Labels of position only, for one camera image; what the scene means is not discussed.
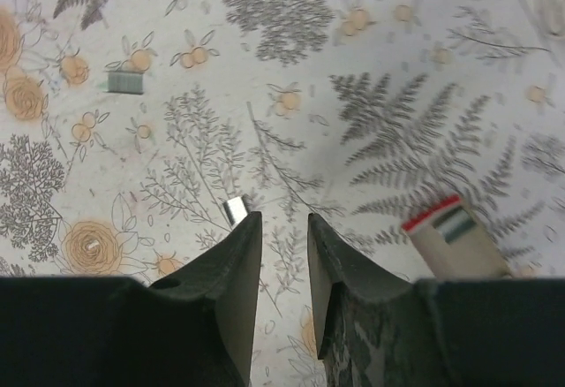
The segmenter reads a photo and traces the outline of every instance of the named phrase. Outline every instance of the floral tablecloth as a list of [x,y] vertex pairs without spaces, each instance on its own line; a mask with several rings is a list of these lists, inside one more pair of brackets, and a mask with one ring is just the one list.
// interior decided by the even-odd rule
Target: floral tablecloth
[[325,385],[310,212],[414,280],[400,223],[458,193],[513,269],[565,272],[564,47],[539,0],[0,0],[0,272],[148,284],[249,194],[252,383]]

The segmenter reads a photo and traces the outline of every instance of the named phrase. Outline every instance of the dark object at edge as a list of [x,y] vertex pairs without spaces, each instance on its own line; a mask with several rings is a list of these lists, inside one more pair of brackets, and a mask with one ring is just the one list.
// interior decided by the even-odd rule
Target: dark object at edge
[[565,383],[565,282],[412,285],[308,220],[318,357],[328,387]]
[[149,288],[126,277],[0,279],[0,385],[244,387],[261,214]]

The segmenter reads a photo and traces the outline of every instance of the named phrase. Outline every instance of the table surface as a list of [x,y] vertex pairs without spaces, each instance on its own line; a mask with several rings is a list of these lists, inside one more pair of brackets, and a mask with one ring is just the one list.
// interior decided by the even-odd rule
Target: table surface
[[[400,223],[457,193],[513,269],[565,272],[565,45],[539,0],[0,5],[3,275],[149,284],[225,237],[222,202],[249,194],[252,382],[310,387],[308,213],[415,280],[431,274]],[[108,92],[125,76],[143,95]]]

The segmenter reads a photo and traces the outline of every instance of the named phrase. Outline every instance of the red edge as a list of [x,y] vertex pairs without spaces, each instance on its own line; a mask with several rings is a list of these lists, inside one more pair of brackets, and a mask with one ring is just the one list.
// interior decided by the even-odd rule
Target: red edge
[[461,201],[461,198],[458,195],[451,195],[449,196],[447,199],[440,201],[438,204],[436,204],[435,206],[433,206],[432,208],[429,208],[428,210],[426,210],[423,213],[420,213],[418,216],[414,217],[413,219],[411,219],[408,222],[405,222],[402,227],[403,230],[405,231],[410,231],[412,230],[416,225],[418,225],[419,223],[421,223],[422,221],[424,221],[424,219],[427,219],[429,216],[431,216],[433,213],[437,212],[440,209],[443,209],[447,206],[451,206],[452,204],[458,203]]

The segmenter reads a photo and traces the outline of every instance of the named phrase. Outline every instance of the red stripe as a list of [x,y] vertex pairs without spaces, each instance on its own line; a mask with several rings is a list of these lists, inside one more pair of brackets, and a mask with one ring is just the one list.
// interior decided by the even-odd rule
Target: red stripe
[[461,198],[458,195],[451,195],[449,196],[447,199],[445,199],[444,201],[441,201],[440,203],[436,204],[435,206],[433,206],[432,208],[428,209],[427,211],[425,211],[424,213],[420,213],[418,216],[414,217],[413,219],[411,219],[408,222],[405,222],[403,224],[403,229],[405,231],[410,231],[412,230],[416,225],[418,225],[419,223],[421,223],[424,219],[427,219],[429,216],[431,216],[433,213],[437,212],[440,209],[446,208],[447,206],[450,206],[452,204],[458,203],[459,201],[461,201]]

